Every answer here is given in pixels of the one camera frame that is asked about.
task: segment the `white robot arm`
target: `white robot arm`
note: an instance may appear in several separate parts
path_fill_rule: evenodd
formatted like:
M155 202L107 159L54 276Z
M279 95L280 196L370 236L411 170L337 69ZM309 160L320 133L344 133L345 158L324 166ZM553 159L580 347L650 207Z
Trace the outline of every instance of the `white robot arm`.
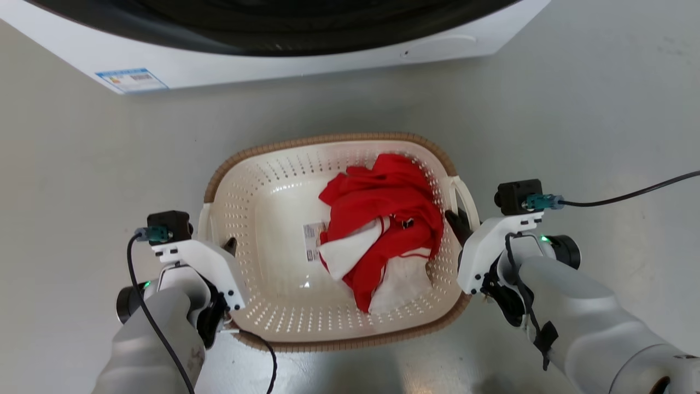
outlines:
M177 211L149 215L148 228L129 242L135 285L117 296L117 315L124 326L112 340L112 356L94 394L193 392L186 381L192 387L197 383L205 349L214 344L226 312L245 308L250 299L240 271L230 269L237 266L235 239L224 248L192 240L188 220L189 215ZM148 240L164 264L158 279L136 285L130 257L135 240Z
M521 213L521 197L496 200L504 213ZM525 212L488 219L467 239L457 278L463 290L493 297L540 350L545 370L551 361L581 393L700 393L700 359L658 337L610 289L580 273L571 238L535 236L543 212Z

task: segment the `black cable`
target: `black cable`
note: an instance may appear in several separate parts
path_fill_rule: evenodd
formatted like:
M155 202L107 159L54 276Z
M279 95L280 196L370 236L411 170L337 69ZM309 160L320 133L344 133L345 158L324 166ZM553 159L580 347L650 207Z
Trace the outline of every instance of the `black cable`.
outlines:
M698 175L700 175L700 171L689 172L689 173L681 175L679 177L675 177L675 178L671 178L667 181L663 181L659 184L655 184L653 186L649 186L649 187L646 187L646 188L641 189L641 190L633 191L632 193L625 194L624 196L609 198L607 200L594 201L592 203L574 203L573 201L561 200L561 201L559 201L559 203L562 205L570 205L572 207L599 207L601 205L617 203L620 201L624 201L628 198L641 196L644 193L649 193L650 191L654 191L654 190L660 189L662 187L668 186L670 184L674 184L676 182L680 182L680 181L686 180L688 178L696 177Z
M251 337L255 337L259 339L265 347L269 350L269 354L272 356L272 378L269 380L269 386L267 387L267 394L272 393L272 389L274 387L274 380L277 379L277 356L274 354L274 349L272 348L272 345L268 341L265 341L260 335L254 334L250 331L246 330L238 330L241 334L246 334L250 335Z
M523 301L525 301L525 311L528 315L530 315L532 325L535 326L535 335L539 335L540 325L537 323L537 318L535 318L535 313L532 310L533 301L530 298L530 293L525 288L525 284L523 283L522 279L520 279L520 273L518 272L518 267L515 265L515 258L513 257L513 249L510 247L510 239L518 238L519 236L520 235L513 233L508 233L505 236L505 251L508 256L508 262L510 262L510 266L513 268L513 274L515 275L515 284L518 287L518 291L520 291L520 295L523 297Z
M141 309L143 309L143 314L146 315L146 319L148 319L150 326L153 327L153 331L155 331L155 334L158 335L158 338L163 343L163 346L165 346L165 349L168 351L168 353L170 353L170 357L172 357L178 371L180 371L180 375L182 375L182 379L185 381L187 390L190 392L190 394L195 394L195 388L192 387L192 382L190 381L189 376L187 376L187 372L185 372L185 367L182 366L182 363L180 363L180 360L177 358L177 354L175 354L172 346L170 346L168 340L165 339L165 335L163 335L162 331L160 331L160 328L158 328L158 325L155 323L153 316L151 316L151 312L146 306L144 296L141 295L141 290L139 290L139 284L136 281L136 274L134 273L134 263L132 261L131 249L134 245L134 241L140 237L142 237L141 234L132 236L132 238L129 240L129 245L127 246L127 264L129 265L129 276L131 276L132 286L134 286L134 291L139 295L139 303L141 304Z
M547 348L539 346L538 342L542 339L542 330L540 329L540 324L537 321L537 318L535 317L535 311L532 310L532 303L533 300L530 298L530 292L528 292L527 287L523 283L522 279L520 278L520 272L517 266L515 265L515 258L513 257L513 249L510 246L510 239L511 238L521 238L521 237L526 237L526 236L531 236L535 238L532 235L523 235L522 233L518 234L513 234L509 233L505 236L505 251L507 252L508 256L508 262L510 262L510 266L513 268L513 273L515 274L515 282L518 287L518 291L520 292L520 295L523 298L523 303L525 304L525 311L527 312L528 315L530 315L530 321L532 322L532 325L535 326L535 346L538 348L540 353L542 353L542 369L547 370L547 366L550 364L550 357L548 356L547 352L549 351L550 346Z

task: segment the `label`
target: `label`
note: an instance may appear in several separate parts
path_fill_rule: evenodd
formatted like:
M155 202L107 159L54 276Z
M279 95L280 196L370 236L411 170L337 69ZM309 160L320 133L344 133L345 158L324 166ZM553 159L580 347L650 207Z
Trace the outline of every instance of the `label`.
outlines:
M326 223L313 223L304 225L304 244L306 245L307 261L321 261L319 246L321 246L321 233L326 231Z
M95 73L124 93L166 90L168 87L147 69L129 69Z

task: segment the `basket handle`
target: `basket handle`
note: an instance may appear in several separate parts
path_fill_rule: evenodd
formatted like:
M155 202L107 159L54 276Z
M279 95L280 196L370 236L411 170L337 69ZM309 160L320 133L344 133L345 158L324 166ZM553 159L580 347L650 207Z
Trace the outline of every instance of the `basket handle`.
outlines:
M202 211L199 212L199 222L197 223L197 239L214 242L218 240L218 231L214 218L209 215L211 203L205 203Z
M448 180L450 190L449 204L451 209L454 212L457 211L457 196L459 196L459 199L462 200L462 204L464 205L464 210L467 212L467 218L469 218L469 228L471 231L476 231L476 229L481 226L481 222L479 221L479 212L477 212L477 206L474 204L472 194L469 193L467 185L464 184L459 176L449 177Z

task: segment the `red clothing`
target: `red clothing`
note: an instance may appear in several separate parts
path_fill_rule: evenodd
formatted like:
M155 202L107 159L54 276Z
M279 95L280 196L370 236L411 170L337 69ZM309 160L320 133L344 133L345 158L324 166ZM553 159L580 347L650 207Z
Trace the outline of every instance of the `red clothing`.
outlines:
M440 249L442 214L433 204L433 190L423 171L409 158L382 154L371 170L348 167L347 175L328 182L319 198L330 205L330 223L321 243L345 238L378 217L393 217L389 230L343 277L362 311L368 311L390 258L419 247L429 248L434 257ZM409 219L412 225L404 229Z

